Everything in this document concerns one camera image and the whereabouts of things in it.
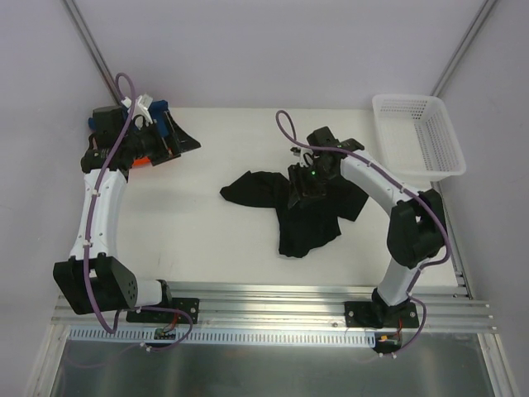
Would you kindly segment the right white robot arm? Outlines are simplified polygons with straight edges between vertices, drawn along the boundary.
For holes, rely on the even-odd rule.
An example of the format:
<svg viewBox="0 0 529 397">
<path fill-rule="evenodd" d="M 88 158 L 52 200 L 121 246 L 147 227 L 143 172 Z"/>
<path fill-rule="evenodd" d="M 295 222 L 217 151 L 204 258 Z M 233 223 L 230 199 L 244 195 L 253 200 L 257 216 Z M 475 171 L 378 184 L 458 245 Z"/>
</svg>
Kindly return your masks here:
<svg viewBox="0 0 529 397">
<path fill-rule="evenodd" d="M 313 131 L 300 145 L 299 163 L 288 168 L 291 208 L 327 199 L 334 179 L 343 179 L 373 199 L 388 215 L 388 269 L 357 322 L 373 328 L 390 325 L 411 302 L 420 272 L 437 265 L 440 250 L 449 251 L 441 196 L 408 187 L 386 170 L 357 140 L 339 141 L 329 127 Z"/>
</svg>

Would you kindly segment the black t shirt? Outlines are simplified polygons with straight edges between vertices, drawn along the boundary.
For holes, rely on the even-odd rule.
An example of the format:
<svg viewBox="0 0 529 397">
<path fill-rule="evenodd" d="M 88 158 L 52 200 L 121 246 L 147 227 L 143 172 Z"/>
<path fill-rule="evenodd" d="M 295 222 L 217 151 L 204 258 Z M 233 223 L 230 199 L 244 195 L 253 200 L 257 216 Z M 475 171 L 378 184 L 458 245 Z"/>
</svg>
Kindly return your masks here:
<svg viewBox="0 0 529 397">
<path fill-rule="evenodd" d="M 288 179 L 276 172 L 245 172 L 220 190 L 228 202 L 251 208 L 272 208 L 279 223 L 279 254 L 302 258 L 341 235 L 339 218 L 356 221 L 368 194 L 357 185 L 337 177 L 327 187 L 326 197 L 306 207 L 288 207 Z"/>
</svg>

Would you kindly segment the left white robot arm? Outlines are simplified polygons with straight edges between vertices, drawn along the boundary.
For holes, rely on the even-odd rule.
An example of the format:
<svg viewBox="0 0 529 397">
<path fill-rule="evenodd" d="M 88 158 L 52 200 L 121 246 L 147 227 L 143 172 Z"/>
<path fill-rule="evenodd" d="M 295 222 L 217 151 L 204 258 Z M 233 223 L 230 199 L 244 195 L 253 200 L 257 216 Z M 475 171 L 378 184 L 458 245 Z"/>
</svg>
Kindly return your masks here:
<svg viewBox="0 0 529 397">
<path fill-rule="evenodd" d="M 136 161 L 157 166 L 201 145 L 175 122 L 164 100 L 144 114 L 127 113 L 124 106 L 97 108 L 88 120 L 78 236 L 68 259 L 55 263 L 53 277 L 78 315 L 145 307 L 155 321 L 164 321 L 174 310 L 166 281 L 142 280 L 118 258 L 120 207 Z"/>
</svg>

